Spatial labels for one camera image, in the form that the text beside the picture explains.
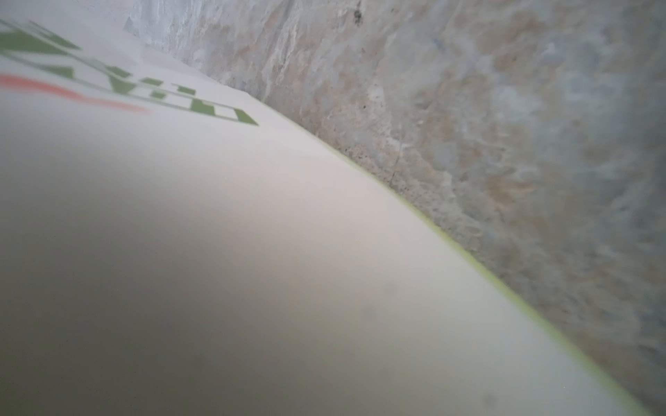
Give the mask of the white paper bag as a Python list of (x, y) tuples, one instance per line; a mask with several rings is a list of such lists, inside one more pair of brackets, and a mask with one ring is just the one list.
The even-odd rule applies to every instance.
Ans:
[(1, 4), (4, 415), (643, 415), (404, 199), (247, 93)]

